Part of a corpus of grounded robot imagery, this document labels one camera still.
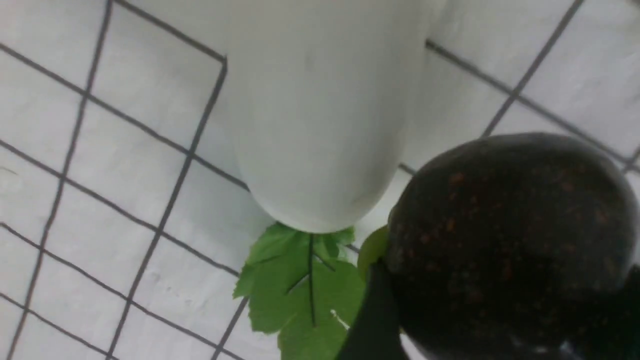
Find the white tile wall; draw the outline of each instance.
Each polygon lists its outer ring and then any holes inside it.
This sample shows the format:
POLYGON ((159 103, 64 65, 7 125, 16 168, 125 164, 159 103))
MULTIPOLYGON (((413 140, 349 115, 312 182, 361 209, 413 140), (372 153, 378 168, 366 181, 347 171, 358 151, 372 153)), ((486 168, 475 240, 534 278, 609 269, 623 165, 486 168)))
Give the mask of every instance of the white tile wall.
POLYGON ((429 53, 424 66, 421 101, 410 115, 403 157, 412 168, 420 168, 441 152, 482 135, 506 100, 503 93, 436 54, 429 53))
POLYGON ((184 155, 94 104, 87 105, 69 176, 158 224, 184 155))
POLYGON ((132 0, 131 4, 211 49, 227 52, 231 0, 182 0, 179 6, 172 0, 132 0))
POLYGON ((153 231, 66 185, 47 250, 126 294, 153 237, 153 231))
MULTIPOLYGON (((12 51, 84 88, 106 1, 0 3, 0 224, 35 243, 51 214, 55 174, 62 171, 81 96, 12 51)), ((230 0, 124 1, 113 0, 92 92, 116 111, 93 98, 86 105, 68 174, 74 183, 63 188, 46 245, 120 294, 45 255, 30 308, 71 336, 27 315, 12 360, 105 358, 125 306, 121 296, 129 294, 152 239, 160 236, 156 227, 183 168, 186 155, 176 148, 190 147, 220 75, 215 52, 228 48, 230 0)), ((513 87, 572 3, 438 0, 428 14, 435 22, 431 41, 513 87)), ((631 1, 585 0, 524 89, 527 99, 618 152, 618 160, 631 160, 640 145, 639 16, 631 1)), ((480 136, 507 99, 458 65, 427 51, 403 156, 412 168, 480 136)), ((224 266, 240 270, 250 245, 273 222, 250 193, 210 169, 242 178, 225 131, 232 121, 225 86, 204 115, 200 159, 192 161, 162 229, 171 241, 160 236, 141 269, 135 305, 113 353, 119 360, 211 359, 212 345, 222 341, 240 304, 231 297, 234 271, 224 266)), ((522 131, 572 133, 516 101, 493 133, 522 131)), ((632 168, 627 177, 640 194, 640 172, 632 168)), ((356 224, 356 246, 385 223, 409 180, 397 172, 380 203, 356 224)), ((36 249, 6 229, 0 229, 0 248, 0 273, 6 274, 0 292, 22 303, 36 249)), ((354 261, 356 254, 348 257, 354 261)), ((9 351, 21 316, 21 308, 0 297, 0 356, 9 351)), ((218 360, 279 358, 276 336, 253 333, 247 310, 224 348, 234 356, 222 353, 218 360)))
POLYGON ((273 221, 247 191, 192 163, 165 230, 240 271, 251 244, 273 221))
POLYGON ((108 350, 124 300, 45 256, 31 309, 96 347, 108 350))
POLYGON ((113 353, 120 360, 208 360, 213 348, 132 307, 113 353))
POLYGON ((134 300, 148 310, 207 339, 218 341, 240 300, 236 278, 166 239, 158 243, 134 300))
POLYGON ((0 43, 84 87, 104 4, 101 0, 3 0, 0 43))
POLYGON ((37 258, 36 248, 0 228, 0 292, 23 304, 37 258))
POLYGON ((0 172, 3 183, 0 221, 10 224, 31 241, 40 243, 58 179, 4 148, 0 148, 0 163, 4 168, 0 172))
POLYGON ((21 316, 21 308, 0 298, 0 354, 7 354, 9 352, 13 334, 18 328, 18 322, 21 316))
POLYGON ((93 94, 189 148, 221 65, 116 6, 93 94))
POLYGON ((13 358, 16 360, 101 360, 104 359, 104 355, 67 337, 35 316, 28 315, 13 358))
POLYGON ((572 0, 449 0, 431 38, 515 86, 572 0))
POLYGON ((640 142, 640 7, 587 0, 525 95, 624 156, 640 142))
POLYGON ((13 124, 3 127, 3 139, 62 171, 80 95, 4 53, 0 54, 0 68, 0 117, 13 124))

